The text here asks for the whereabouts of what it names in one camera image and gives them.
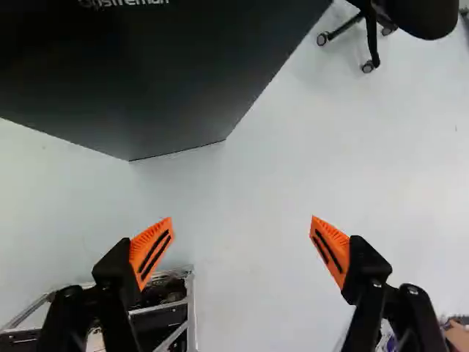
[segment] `metal frame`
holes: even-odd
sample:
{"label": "metal frame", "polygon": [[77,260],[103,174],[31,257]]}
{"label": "metal frame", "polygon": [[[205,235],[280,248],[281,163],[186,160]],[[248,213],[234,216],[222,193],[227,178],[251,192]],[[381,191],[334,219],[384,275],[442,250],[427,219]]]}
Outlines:
{"label": "metal frame", "polygon": [[[187,320],[184,321],[178,328],[173,331],[153,352],[166,352],[168,348],[174,343],[174,341],[185,331],[187,332],[187,352],[197,352],[196,342],[196,315],[195,315],[195,299],[194,299],[194,273],[191,266],[178,268],[169,271],[159,271],[152,275],[148,285],[172,276],[175,278],[183,278],[187,295],[180,301],[175,301],[167,304],[159,304],[153,307],[132,309],[128,311],[128,317],[135,317],[137,315],[147,314],[149,312],[157,312],[168,308],[177,308],[181,306],[187,306]],[[94,283],[85,283],[81,285],[82,288],[89,289],[94,286]],[[0,341],[7,339],[11,343],[19,342],[32,342],[37,339],[40,331],[40,327],[33,329],[22,329],[18,328],[22,322],[24,322],[33,312],[39,309],[46,302],[52,302],[53,298],[58,291],[52,291],[49,293],[42,294],[36,301],[31,303],[22,312],[16,315],[12,320],[6,323],[0,329]]]}

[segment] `orange fingertip pad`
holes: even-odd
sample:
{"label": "orange fingertip pad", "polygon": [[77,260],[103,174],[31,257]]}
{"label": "orange fingertip pad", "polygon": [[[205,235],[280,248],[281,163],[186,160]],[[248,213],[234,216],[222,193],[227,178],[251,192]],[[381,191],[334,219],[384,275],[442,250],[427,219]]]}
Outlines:
{"label": "orange fingertip pad", "polygon": [[130,240],[129,261],[140,291],[152,277],[164,252],[174,238],[171,218],[165,218]]}
{"label": "orange fingertip pad", "polygon": [[316,216],[311,221],[309,237],[342,290],[350,263],[349,237]]}

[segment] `office chair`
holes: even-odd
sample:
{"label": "office chair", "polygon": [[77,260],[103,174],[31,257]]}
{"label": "office chair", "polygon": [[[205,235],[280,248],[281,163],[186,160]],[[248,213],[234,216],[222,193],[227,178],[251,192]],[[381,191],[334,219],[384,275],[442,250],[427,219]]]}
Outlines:
{"label": "office chair", "polygon": [[458,18],[459,0],[348,0],[360,12],[333,32],[317,36],[318,46],[324,46],[353,25],[366,21],[368,48],[372,56],[361,65],[364,73],[380,66],[377,50],[377,23],[385,37],[397,29],[424,40],[436,40],[451,33]]}

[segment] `chair wheel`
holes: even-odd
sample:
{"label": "chair wheel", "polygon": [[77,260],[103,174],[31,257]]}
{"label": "chair wheel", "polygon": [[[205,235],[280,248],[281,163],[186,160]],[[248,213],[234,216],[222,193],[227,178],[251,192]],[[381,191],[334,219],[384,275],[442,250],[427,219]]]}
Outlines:
{"label": "chair wheel", "polygon": [[372,60],[368,60],[364,65],[361,65],[361,72],[371,73],[374,70],[374,65]]}
{"label": "chair wheel", "polygon": [[392,34],[396,30],[394,28],[389,28],[389,27],[383,27],[381,29],[381,35],[384,37],[387,37],[388,35]]}
{"label": "chair wheel", "polygon": [[316,38],[316,44],[318,46],[326,45],[328,42],[328,35],[329,35],[329,32],[319,33],[319,35]]}

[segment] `chair base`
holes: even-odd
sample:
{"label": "chair base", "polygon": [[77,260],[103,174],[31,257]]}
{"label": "chair base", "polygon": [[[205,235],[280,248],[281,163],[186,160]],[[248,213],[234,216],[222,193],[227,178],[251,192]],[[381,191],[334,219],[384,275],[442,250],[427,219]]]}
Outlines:
{"label": "chair base", "polygon": [[366,12],[360,11],[357,15],[353,16],[351,19],[342,24],[333,32],[319,33],[316,38],[316,43],[318,46],[326,45],[328,42],[334,40],[340,34],[350,29],[352,26],[356,25],[357,23],[360,23],[364,18],[366,19],[368,47],[372,59],[368,60],[365,64],[361,65],[361,71],[363,73],[371,73],[375,68],[378,68],[380,66],[380,56],[377,52],[376,23],[378,22],[379,24],[381,24],[381,26],[383,26],[383,28],[381,29],[381,35],[384,37],[387,37],[398,29],[398,26],[392,23],[384,15],[377,13],[375,10],[368,10]]}

